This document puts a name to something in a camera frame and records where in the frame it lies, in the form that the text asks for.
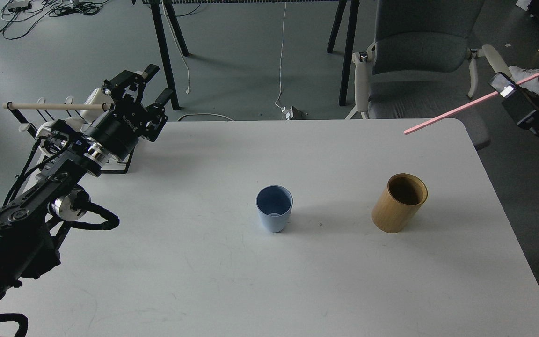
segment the gray chair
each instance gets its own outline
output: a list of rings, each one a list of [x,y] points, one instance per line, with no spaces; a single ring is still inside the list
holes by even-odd
[[[353,54],[355,107],[347,119],[356,113],[362,118],[432,118],[463,105],[477,88],[475,62],[481,56],[495,71],[510,75],[491,45],[468,48],[482,4],[483,0],[379,0],[375,42],[366,53]],[[459,81],[426,76],[426,71],[455,71],[464,60],[470,61],[467,95]],[[487,147],[490,135],[477,111],[468,109],[456,118],[466,126],[475,149]]]

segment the black table leg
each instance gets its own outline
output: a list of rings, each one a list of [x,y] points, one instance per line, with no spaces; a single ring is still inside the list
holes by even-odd
[[[163,32],[163,22],[161,20],[161,13],[159,12],[159,4],[151,4],[151,13],[153,15],[153,24],[155,25],[155,34],[157,34],[158,37],[159,53],[161,54],[165,81],[168,84],[168,89],[171,89],[174,92],[170,98],[172,110],[179,110],[178,94],[176,92],[176,84],[174,84],[172,65],[169,62],[168,44],[165,41],[165,32]]]
[[[338,9],[336,9],[336,17],[334,17],[334,23],[332,24],[332,32],[330,34],[330,40],[328,41],[328,53],[331,54],[334,51],[334,44],[336,43],[336,36],[338,36],[338,30],[340,23],[342,22],[342,14],[344,14],[344,7],[347,0],[340,0],[338,2]]]
[[[357,14],[359,13],[359,0],[350,0],[349,30],[346,34],[346,47],[342,64],[342,79],[340,80],[340,97],[338,105],[346,105],[346,93],[349,86],[349,72],[351,58],[353,57],[353,43],[355,42],[355,28],[357,27]]]
[[[172,6],[172,2],[168,1],[163,4],[165,7],[166,12],[168,13],[169,21],[172,24],[172,28],[174,28],[174,33],[176,33],[176,38],[178,40],[178,45],[180,46],[180,51],[182,51],[182,55],[189,56],[189,50],[186,48],[186,43],[184,43],[184,37],[182,36],[182,30],[180,30],[180,25],[178,25],[178,19],[176,19],[176,12],[174,11],[174,7]]]

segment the white shoe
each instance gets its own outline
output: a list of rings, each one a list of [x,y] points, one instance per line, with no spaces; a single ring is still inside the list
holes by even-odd
[[[509,70],[511,70],[511,74],[513,75],[511,79],[515,82],[521,81],[522,79],[530,77],[531,75],[539,72],[539,69],[522,69],[518,66],[509,66]],[[527,81],[520,86],[539,95],[539,77],[537,79]]]

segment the tabletop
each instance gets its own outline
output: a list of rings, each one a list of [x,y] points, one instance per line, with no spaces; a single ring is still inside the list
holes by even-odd
[[[120,226],[72,230],[0,312],[29,336],[539,336],[539,287],[462,123],[402,134],[418,122],[168,123],[128,174],[81,181]],[[429,196],[388,234],[371,210],[401,172]],[[280,233],[257,219],[268,185],[293,195]]]

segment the pink stick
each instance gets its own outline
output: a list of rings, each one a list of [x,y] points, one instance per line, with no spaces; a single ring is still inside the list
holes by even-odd
[[[533,74],[530,77],[526,77],[526,78],[522,79],[521,81],[518,81],[517,84],[518,85],[524,84],[527,81],[531,81],[531,80],[535,79],[536,77],[539,77],[539,73]],[[423,122],[421,124],[417,124],[416,126],[413,126],[412,128],[408,128],[403,132],[403,134],[410,134],[412,132],[416,132],[417,130],[423,129],[428,125],[432,125],[432,124],[434,124],[434,123],[436,123],[438,121],[441,121],[444,118],[451,117],[452,115],[455,115],[459,111],[463,111],[464,109],[467,109],[468,107],[471,107],[473,105],[478,104],[479,102],[483,102],[485,100],[488,100],[489,98],[492,98],[492,97],[496,96],[497,94],[498,94],[498,92],[496,92],[496,91],[495,92],[490,92],[490,94],[487,94],[486,96],[482,96],[482,97],[478,98],[475,101],[469,102],[469,103],[467,103],[465,105],[462,105],[462,106],[460,106],[458,108],[452,109],[451,111],[443,113],[440,116],[436,116],[436,117],[434,117],[434,118],[432,118],[432,119],[430,119],[428,121],[425,121],[425,122]]]

